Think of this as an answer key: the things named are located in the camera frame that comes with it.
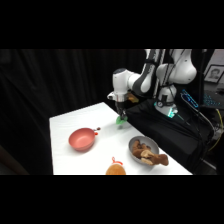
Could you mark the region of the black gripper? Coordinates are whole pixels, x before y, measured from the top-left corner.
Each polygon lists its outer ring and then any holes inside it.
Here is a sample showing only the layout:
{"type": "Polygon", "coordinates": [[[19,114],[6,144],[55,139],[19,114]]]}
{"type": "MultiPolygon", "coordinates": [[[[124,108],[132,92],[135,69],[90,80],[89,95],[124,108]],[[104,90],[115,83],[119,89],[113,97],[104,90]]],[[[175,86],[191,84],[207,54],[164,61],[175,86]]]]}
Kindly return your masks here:
{"type": "Polygon", "coordinates": [[[126,102],[115,102],[116,110],[119,116],[116,121],[125,120],[127,121],[128,117],[126,114],[126,102]]]}

